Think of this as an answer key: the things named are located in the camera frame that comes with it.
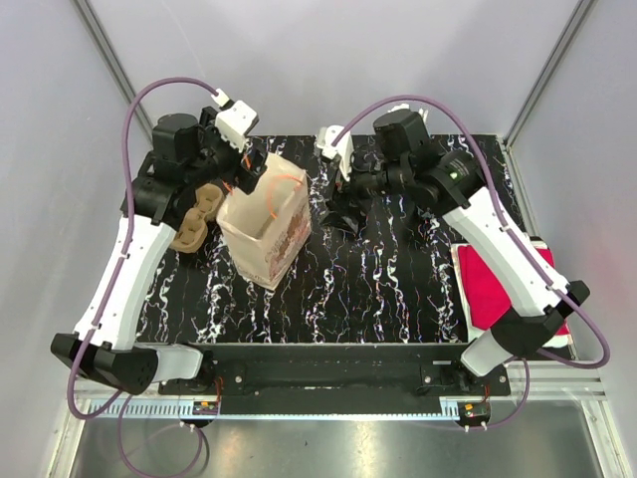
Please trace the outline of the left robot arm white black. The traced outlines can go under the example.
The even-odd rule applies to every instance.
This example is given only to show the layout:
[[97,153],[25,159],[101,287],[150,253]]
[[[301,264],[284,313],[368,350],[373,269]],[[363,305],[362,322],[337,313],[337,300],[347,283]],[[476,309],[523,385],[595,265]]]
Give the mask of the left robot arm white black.
[[259,117],[235,104],[200,117],[162,117],[152,149],[132,182],[133,204],[121,208],[116,243],[98,289],[70,334],[56,334],[51,352],[80,377],[138,395],[155,382],[180,379],[195,394],[214,384],[215,370],[189,345],[140,344],[141,307],[160,260],[177,236],[196,191],[224,180],[250,194],[266,170],[263,151],[247,146]]

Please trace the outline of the brown paper takeout bag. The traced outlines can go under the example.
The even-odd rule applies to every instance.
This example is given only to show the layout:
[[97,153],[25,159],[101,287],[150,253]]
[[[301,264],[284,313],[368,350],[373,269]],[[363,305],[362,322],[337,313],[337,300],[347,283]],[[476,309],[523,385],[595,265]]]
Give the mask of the brown paper takeout bag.
[[270,153],[255,190],[235,189],[217,216],[230,257],[241,277],[277,289],[312,232],[307,172]]

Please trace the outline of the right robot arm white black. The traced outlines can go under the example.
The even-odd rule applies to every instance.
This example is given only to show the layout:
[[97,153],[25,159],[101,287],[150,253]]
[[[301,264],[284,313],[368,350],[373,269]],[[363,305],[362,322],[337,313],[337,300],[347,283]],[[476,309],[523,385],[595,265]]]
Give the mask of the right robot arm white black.
[[568,281],[540,256],[490,191],[477,159],[465,151],[439,149],[425,117],[403,107],[378,118],[373,128],[382,158],[375,166],[355,163],[352,138],[343,127],[319,131],[317,155],[335,165],[322,223],[356,235],[374,198],[400,194],[441,217],[474,248],[511,304],[470,342],[452,369],[455,388],[470,395],[486,385],[495,367],[535,354],[590,290],[582,281]]

